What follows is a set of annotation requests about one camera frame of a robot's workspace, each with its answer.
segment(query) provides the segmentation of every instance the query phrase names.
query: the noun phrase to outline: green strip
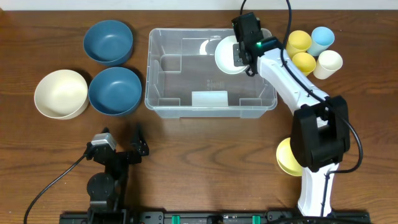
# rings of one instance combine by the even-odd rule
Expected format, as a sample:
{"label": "green strip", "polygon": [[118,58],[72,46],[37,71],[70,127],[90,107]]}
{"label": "green strip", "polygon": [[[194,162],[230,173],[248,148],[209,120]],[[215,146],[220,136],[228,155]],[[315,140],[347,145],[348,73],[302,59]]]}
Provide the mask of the green strip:
{"label": "green strip", "polygon": [[253,224],[261,224],[261,217],[259,215],[253,215]]}
{"label": "green strip", "polygon": [[179,215],[172,216],[172,224],[180,224],[180,216]]}

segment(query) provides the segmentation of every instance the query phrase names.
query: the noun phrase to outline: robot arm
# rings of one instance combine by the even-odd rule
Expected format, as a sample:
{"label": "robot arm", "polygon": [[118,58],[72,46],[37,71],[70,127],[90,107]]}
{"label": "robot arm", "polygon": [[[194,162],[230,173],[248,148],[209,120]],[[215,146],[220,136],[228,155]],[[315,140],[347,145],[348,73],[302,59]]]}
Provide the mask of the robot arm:
{"label": "robot arm", "polygon": [[[292,75],[348,119],[346,102],[340,96],[330,98],[319,90],[284,52],[286,66],[293,73],[291,75],[280,58],[283,45],[275,37],[263,38],[259,19],[253,13],[239,16],[232,22],[238,41],[234,49],[239,51],[234,55],[235,66],[249,65],[249,76],[258,73],[269,81],[294,115],[290,146],[297,162],[303,167],[298,208],[303,216],[321,216],[326,173],[337,170],[343,154],[348,151],[349,130],[325,105],[310,96]],[[323,216],[331,212],[332,183],[333,174],[327,183]]]}

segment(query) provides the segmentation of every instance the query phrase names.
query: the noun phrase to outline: tabletop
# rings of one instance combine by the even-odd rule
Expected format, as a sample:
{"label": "tabletop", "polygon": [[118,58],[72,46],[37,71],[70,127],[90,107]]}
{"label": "tabletop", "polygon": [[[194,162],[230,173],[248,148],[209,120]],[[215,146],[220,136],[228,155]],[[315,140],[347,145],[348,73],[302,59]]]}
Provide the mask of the tabletop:
{"label": "tabletop", "polygon": [[[256,11],[262,26],[283,38],[287,11]],[[299,177],[277,166],[278,143],[289,136],[292,115],[279,98],[259,119],[161,119],[142,101],[135,113],[110,117],[92,106],[71,120],[46,118],[35,108],[38,82],[72,69],[87,82],[106,67],[88,58],[83,36],[98,21],[116,19],[134,33],[134,53],[123,65],[146,79],[149,32],[159,27],[229,28],[238,11],[30,11],[0,15],[0,223],[22,223],[33,198],[84,152],[105,126],[126,149],[137,123],[150,147],[131,166],[126,202],[136,210],[263,211],[292,208]],[[326,80],[309,79],[331,96],[342,95],[364,147],[362,166],[334,179],[336,210],[367,210],[374,223],[398,214],[398,17],[396,11],[294,11],[292,30],[335,32],[330,49],[344,65]],[[351,149],[340,169],[355,165]],[[29,223],[58,223],[64,211],[86,211],[88,179],[104,167],[84,160],[48,190]]]}

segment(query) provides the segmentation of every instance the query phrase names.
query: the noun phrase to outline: white wall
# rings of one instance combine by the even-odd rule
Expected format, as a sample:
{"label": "white wall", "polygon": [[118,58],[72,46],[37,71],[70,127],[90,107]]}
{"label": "white wall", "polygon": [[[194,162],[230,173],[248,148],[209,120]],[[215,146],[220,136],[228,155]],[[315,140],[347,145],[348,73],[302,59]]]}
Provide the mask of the white wall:
{"label": "white wall", "polygon": [[[231,10],[243,0],[0,0],[3,10]],[[398,0],[291,0],[293,9],[398,9]],[[285,0],[248,0],[245,9],[286,9]]]}

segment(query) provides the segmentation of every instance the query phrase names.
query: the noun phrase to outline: plastic bin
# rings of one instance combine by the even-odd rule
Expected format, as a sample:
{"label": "plastic bin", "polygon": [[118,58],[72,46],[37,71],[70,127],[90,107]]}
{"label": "plastic bin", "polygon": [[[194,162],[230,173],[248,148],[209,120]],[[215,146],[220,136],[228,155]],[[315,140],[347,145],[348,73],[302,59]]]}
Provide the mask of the plastic bin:
{"label": "plastic bin", "polygon": [[[264,37],[271,36],[263,29]],[[216,65],[217,44],[232,29],[154,29],[149,34],[145,105],[161,118],[259,118],[277,105],[259,75],[228,75]]]}

